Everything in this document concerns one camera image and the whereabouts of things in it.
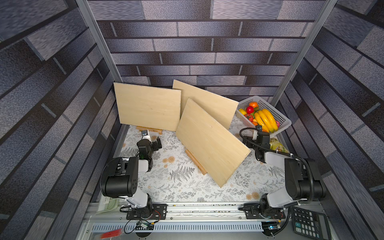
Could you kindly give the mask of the wooden easel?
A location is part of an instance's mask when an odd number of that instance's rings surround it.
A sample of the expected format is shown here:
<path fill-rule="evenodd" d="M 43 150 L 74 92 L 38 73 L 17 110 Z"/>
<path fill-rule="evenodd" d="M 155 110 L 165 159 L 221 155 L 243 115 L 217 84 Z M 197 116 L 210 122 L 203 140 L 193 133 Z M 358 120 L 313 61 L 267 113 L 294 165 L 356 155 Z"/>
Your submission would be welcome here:
<path fill-rule="evenodd" d="M 192 153 L 189 150 L 185 150 L 185 153 L 193 161 L 193 163 L 197 166 L 197 168 L 200 170 L 200 172 L 205 176 L 207 174 L 207 171 L 199 163 L 199 161 L 192 155 Z"/>
<path fill-rule="evenodd" d="M 159 135 L 162 135 L 162 133 L 163 133 L 163 131 L 160 129 L 146 128 L 146 127 L 141 127 L 141 126 L 136 126 L 136 129 L 139 131 L 148 130 L 149 132 L 157 133 Z"/>

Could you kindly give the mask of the plywood board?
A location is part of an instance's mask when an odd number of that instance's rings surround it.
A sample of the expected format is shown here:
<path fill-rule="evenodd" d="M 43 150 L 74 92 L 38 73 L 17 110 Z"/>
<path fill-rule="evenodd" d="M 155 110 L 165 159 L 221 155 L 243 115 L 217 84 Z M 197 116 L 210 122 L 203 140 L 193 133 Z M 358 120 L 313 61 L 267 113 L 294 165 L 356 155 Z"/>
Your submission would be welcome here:
<path fill-rule="evenodd" d="M 192 99 L 222 126 L 226 129 L 230 128 L 239 104 L 237 101 L 208 92 L 178 80 L 173 81 L 173 89 L 181 90 L 181 115 L 183 114 L 187 100 Z"/>
<path fill-rule="evenodd" d="M 176 136 L 220 188 L 251 152 L 192 99 L 187 100 Z"/>
<path fill-rule="evenodd" d="M 121 124 L 175 131 L 181 117 L 180 90 L 114 83 Z"/>

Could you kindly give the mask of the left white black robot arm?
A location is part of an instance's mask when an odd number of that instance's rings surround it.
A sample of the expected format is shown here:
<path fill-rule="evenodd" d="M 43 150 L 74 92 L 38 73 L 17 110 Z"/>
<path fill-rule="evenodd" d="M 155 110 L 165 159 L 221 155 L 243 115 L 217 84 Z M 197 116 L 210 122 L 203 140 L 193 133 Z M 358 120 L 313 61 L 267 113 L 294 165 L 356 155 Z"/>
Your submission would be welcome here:
<path fill-rule="evenodd" d="M 162 148 L 160 138 L 151 142 L 141 139 L 137 142 L 139 152 L 129 158 L 111 159 L 103 168 L 100 188 L 103 196 L 124 199 L 132 209 L 134 217 L 148 219 L 153 215 L 154 207 L 149 194 L 138 187 L 140 173 L 147 173 L 153 167 L 153 153 Z"/>

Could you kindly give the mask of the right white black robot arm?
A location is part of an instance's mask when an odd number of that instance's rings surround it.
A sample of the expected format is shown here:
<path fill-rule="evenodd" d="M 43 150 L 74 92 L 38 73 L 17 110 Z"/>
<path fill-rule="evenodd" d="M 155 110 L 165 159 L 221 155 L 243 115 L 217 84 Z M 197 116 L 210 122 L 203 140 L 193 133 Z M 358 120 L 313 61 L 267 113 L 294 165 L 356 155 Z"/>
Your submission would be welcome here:
<path fill-rule="evenodd" d="M 261 127 L 243 128 L 239 135 L 247 147 L 254 149 L 257 161 L 285 173 L 285 186 L 260 198 L 258 212 L 263 218 L 277 217 L 289 207 L 326 197 L 326 186 L 316 161 L 272 150 L 270 134 L 263 132 Z"/>

